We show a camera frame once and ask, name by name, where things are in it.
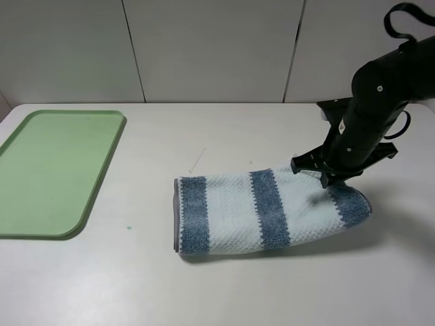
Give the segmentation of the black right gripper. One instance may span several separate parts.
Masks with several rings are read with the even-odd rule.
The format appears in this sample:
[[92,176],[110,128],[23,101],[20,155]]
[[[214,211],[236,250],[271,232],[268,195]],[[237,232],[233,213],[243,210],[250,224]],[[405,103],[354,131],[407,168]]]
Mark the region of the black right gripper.
[[340,122],[331,126],[322,145],[294,156],[290,167],[294,174],[309,170],[321,172],[322,187],[359,177],[367,168],[398,153],[390,140],[401,136],[408,126],[391,136],[387,132],[408,103],[370,104],[354,98]]

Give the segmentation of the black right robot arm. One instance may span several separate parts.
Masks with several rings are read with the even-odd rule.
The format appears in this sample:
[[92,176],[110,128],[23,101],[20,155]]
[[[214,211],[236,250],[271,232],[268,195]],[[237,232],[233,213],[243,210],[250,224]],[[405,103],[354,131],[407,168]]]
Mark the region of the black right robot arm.
[[352,96],[320,101],[330,129],[319,147],[292,158],[293,173],[321,173],[323,187],[360,176],[364,170],[398,152],[389,129],[412,102],[434,98],[434,38],[403,47],[357,70]]

